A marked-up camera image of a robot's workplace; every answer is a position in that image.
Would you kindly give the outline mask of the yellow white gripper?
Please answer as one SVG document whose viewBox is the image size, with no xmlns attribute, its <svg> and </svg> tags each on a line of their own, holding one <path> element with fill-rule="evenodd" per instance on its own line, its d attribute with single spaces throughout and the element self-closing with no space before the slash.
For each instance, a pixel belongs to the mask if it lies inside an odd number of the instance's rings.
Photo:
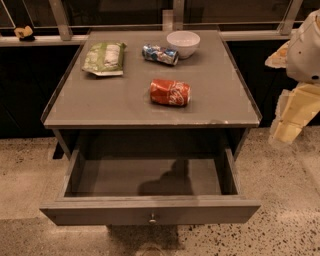
<svg viewBox="0 0 320 256">
<path fill-rule="evenodd" d="M 292 143 L 319 112 L 319 84 L 299 83 L 291 91 L 283 90 L 270 128 L 271 138 Z"/>
</svg>

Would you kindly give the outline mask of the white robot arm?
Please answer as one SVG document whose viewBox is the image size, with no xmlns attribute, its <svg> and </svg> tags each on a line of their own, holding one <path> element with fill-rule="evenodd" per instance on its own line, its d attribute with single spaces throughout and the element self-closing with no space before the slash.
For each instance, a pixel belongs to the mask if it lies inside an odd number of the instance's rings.
<svg viewBox="0 0 320 256">
<path fill-rule="evenodd" d="M 294 89 L 282 91 L 270 128 L 272 140 L 290 144 L 320 112 L 320 10 L 310 13 L 265 65 L 285 68 L 298 82 Z"/>
</svg>

